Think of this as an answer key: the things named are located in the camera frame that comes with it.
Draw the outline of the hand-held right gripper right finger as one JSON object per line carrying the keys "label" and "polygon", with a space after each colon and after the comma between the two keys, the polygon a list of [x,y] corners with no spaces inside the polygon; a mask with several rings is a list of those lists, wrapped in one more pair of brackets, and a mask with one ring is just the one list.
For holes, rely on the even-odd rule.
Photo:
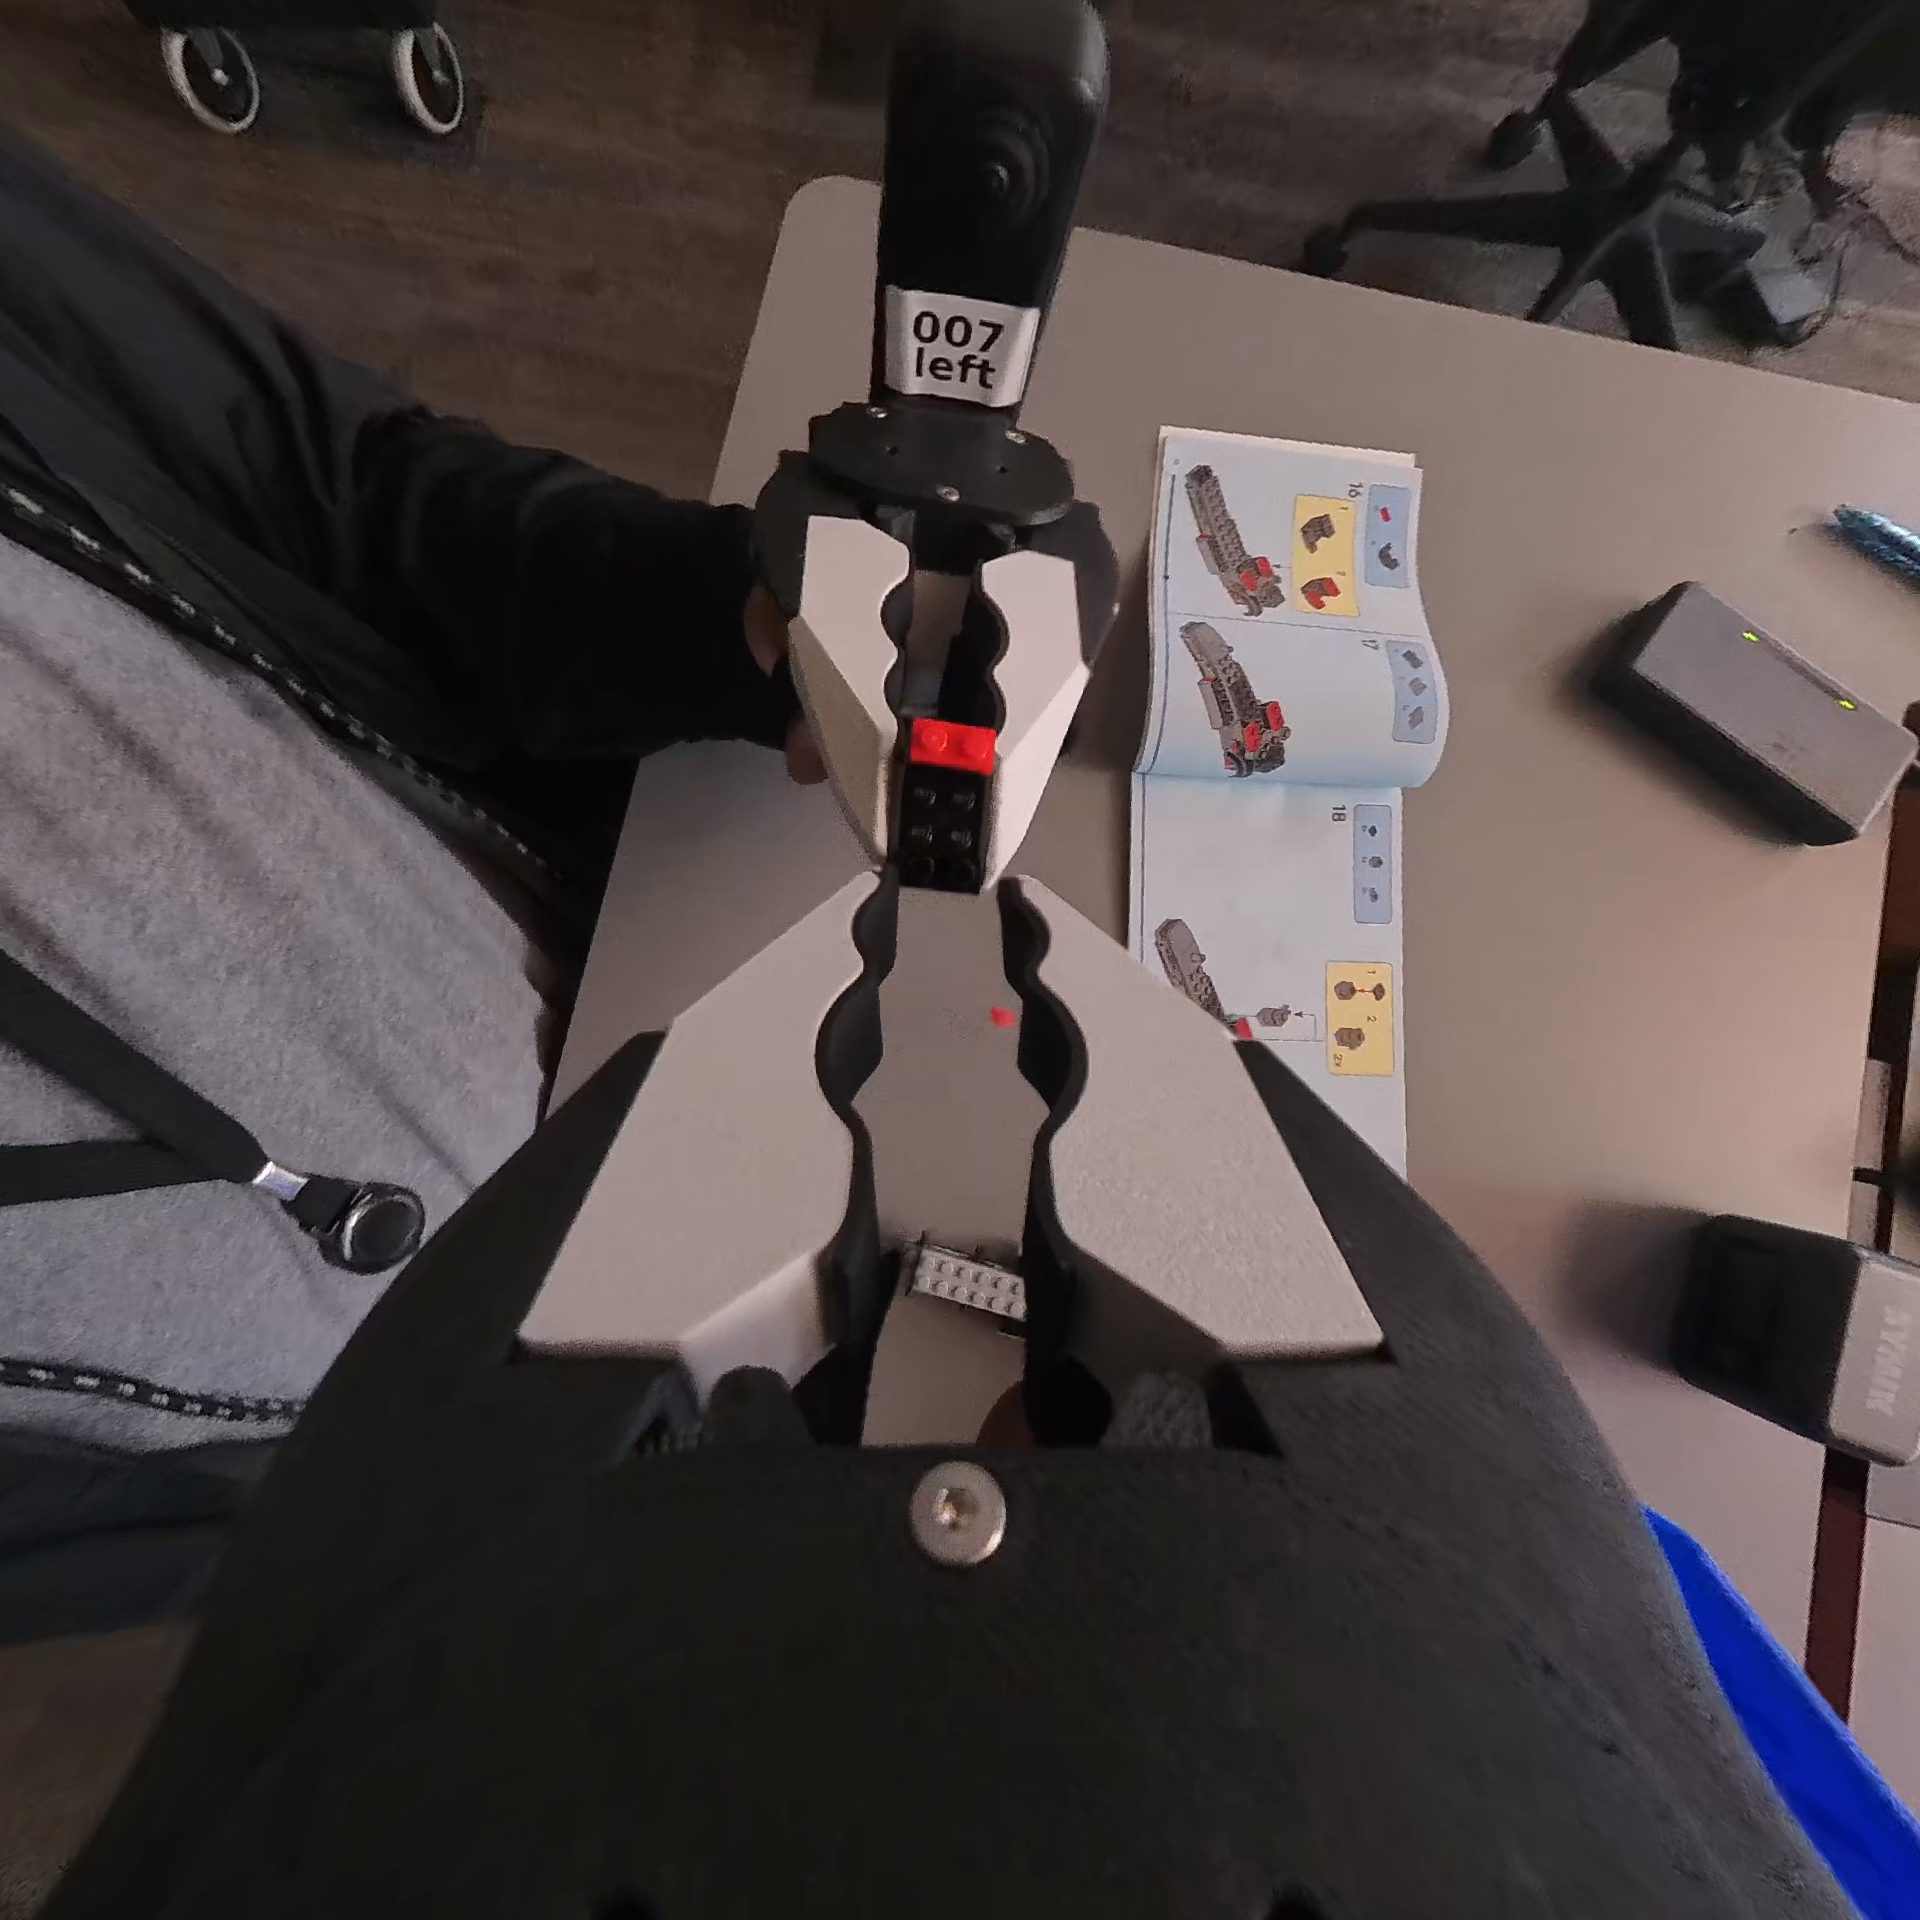
{"label": "hand-held right gripper right finger", "polygon": [[1114,1428],[1154,1379],[1372,1363],[1384,1332],[1260,1093],[1265,1051],[1034,879],[997,889],[1042,1102],[1019,1271],[1032,1428]]}

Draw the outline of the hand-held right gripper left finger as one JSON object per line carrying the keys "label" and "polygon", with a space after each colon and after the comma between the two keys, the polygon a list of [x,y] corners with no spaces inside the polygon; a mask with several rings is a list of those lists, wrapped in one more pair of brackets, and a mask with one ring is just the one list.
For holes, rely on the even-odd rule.
{"label": "hand-held right gripper left finger", "polygon": [[857,1097],[883,1061],[897,879],[859,874],[660,1034],[518,1322],[560,1359],[798,1385],[879,1332],[888,1284]]}

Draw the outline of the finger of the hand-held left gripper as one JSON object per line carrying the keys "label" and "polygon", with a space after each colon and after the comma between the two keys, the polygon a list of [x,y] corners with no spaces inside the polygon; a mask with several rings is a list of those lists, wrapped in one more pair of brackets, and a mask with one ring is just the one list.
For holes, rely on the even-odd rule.
{"label": "finger of the hand-held left gripper", "polygon": [[895,849],[897,690],[912,610],[916,562],[906,543],[866,519],[808,517],[791,666],[829,788],[874,868]]}
{"label": "finger of the hand-held left gripper", "polygon": [[999,647],[990,660],[999,725],[981,868],[981,889],[994,889],[1029,835],[1068,725],[1091,686],[1091,664],[1114,627],[1114,562],[1111,556],[990,559],[978,590],[994,613]]}

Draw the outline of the black and red brick piece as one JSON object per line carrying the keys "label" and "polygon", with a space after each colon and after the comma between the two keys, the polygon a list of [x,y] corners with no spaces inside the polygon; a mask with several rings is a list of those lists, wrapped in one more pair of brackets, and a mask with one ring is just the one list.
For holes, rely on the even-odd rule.
{"label": "black and red brick piece", "polygon": [[990,851],[999,735],[986,725],[918,716],[891,803],[891,868],[906,889],[981,894]]}

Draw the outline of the grey brick model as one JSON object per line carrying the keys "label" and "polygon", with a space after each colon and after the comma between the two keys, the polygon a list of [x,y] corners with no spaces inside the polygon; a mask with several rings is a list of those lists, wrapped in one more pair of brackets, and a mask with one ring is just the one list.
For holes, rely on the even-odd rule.
{"label": "grey brick model", "polygon": [[1005,1336],[1025,1336],[1029,1290],[1017,1268],[921,1233],[902,1248],[897,1279],[907,1301],[943,1304],[990,1319]]}

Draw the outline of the blue plastic bin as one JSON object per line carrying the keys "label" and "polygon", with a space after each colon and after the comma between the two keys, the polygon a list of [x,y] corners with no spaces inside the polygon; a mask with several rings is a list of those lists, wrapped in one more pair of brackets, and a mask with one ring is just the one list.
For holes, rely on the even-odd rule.
{"label": "blue plastic bin", "polygon": [[1642,1510],[1770,1785],[1862,1916],[1916,1916],[1916,1817],[1711,1553]]}

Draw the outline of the person's left forearm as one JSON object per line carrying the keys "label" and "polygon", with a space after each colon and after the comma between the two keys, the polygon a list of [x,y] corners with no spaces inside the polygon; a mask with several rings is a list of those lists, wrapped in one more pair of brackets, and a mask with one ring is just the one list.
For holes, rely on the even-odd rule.
{"label": "person's left forearm", "polygon": [[744,507],[673,500],[424,407],[353,444],[342,598],[484,755],[785,747],[801,700]]}

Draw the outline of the grey desk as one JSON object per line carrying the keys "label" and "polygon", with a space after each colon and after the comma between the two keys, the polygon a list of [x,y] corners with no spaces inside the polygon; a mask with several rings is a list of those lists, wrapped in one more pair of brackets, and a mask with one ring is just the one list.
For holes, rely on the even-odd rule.
{"label": "grey desk", "polygon": [[[866,388],[879,186],[787,202],[711,496]],[[1411,450],[1453,686],[1407,809],[1411,1182],[1548,1336],[1642,1501],[1798,1662],[1823,1451],[1670,1376],[1692,1214],[1850,1221],[1884,835],[1761,840],[1585,693],[1588,647],[1703,581],[1884,713],[1916,594],[1818,532],[1916,507],[1916,407],[1080,230],[1025,417],[1136,581],[1162,426]],[[758,752],[637,774],[554,1097],[853,874]]]}

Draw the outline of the person's left hand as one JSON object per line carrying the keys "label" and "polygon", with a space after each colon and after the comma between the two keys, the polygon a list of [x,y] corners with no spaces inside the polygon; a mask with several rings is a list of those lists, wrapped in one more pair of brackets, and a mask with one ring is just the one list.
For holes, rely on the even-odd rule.
{"label": "person's left hand", "polygon": [[744,641],[755,666],[785,701],[785,767],[787,776],[801,788],[818,788],[829,780],[828,756],[820,737],[810,725],[810,716],[801,701],[801,686],[791,671],[791,619],[780,610],[776,594],[768,586],[755,586],[744,603]]}

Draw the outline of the person's grey shirt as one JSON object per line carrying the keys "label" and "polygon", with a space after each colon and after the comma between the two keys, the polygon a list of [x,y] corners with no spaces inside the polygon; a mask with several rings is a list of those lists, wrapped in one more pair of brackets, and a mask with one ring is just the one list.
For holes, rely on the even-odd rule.
{"label": "person's grey shirt", "polygon": [[[420,1202],[531,1132],[563,974],[523,889],[253,671],[2,543],[2,957],[290,1171]],[[313,1394],[402,1268],[355,1273],[263,1190],[2,1211],[2,1433],[122,1453]]]}

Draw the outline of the black charger case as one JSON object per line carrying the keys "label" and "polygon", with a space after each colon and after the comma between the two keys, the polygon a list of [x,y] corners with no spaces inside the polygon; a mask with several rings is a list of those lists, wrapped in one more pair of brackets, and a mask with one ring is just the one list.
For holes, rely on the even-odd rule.
{"label": "black charger case", "polygon": [[1905,1471],[1916,1461],[1916,1264],[1761,1217],[1706,1217],[1670,1364],[1772,1428]]}

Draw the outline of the black office chair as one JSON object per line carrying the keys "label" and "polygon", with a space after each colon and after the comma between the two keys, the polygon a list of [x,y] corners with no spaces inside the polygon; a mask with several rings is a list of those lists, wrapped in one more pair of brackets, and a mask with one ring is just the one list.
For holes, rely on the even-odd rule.
{"label": "black office chair", "polygon": [[[1622,156],[1580,90],[1657,44],[1675,51],[1666,133]],[[1791,349],[1840,295],[1794,217],[1840,217],[1833,151],[1867,113],[1916,118],[1916,2],[1588,2],[1543,99],[1483,155],[1506,174],[1548,136],[1562,186],[1359,202],[1310,233],[1300,269],[1335,279],[1361,234],[1551,253],[1531,324],[1605,287],[1632,344],[1679,349],[1681,305],[1699,305],[1732,335]]]}

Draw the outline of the black power bank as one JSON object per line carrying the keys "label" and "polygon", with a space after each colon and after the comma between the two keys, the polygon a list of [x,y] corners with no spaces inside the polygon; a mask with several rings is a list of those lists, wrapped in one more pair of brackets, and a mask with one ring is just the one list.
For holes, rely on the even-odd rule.
{"label": "black power bank", "polygon": [[1786,846],[1845,846],[1916,772],[1916,735],[1699,581],[1597,642],[1594,700]]}

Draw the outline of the person's black jacket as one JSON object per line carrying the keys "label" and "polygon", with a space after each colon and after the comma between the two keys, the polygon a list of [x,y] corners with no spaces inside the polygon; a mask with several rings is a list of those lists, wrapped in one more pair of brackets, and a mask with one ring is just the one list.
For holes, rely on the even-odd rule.
{"label": "person's black jacket", "polygon": [[[523,889],[563,974],[554,1054],[637,756],[484,755],[478,725],[342,598],[353,444],[404,407],[457,417],[2,143],[2,543],[253,671]],[[2,957],[2,1208],[193,1182],[263,1190],[353,1273],[402,1268],[420,1240],[419,1194],[275,1167]],[[226,1423],[184,1451],[2,1433],[2,1645],[196,1609],[309,1398],[180,1400]]]}

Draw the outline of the black wheeled cart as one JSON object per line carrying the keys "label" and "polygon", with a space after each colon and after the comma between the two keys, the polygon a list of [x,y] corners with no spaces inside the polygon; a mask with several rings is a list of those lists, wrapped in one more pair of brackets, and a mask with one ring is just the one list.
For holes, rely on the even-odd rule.
{"label": "black wheeled cart", "polygon": [[246,33],[383,35],[402,112],[428,136],[467,121],[462,49],[441,2],[123,2],[158,33],[176,102],[207,127],[238,136],[263,112],[259,70]]}

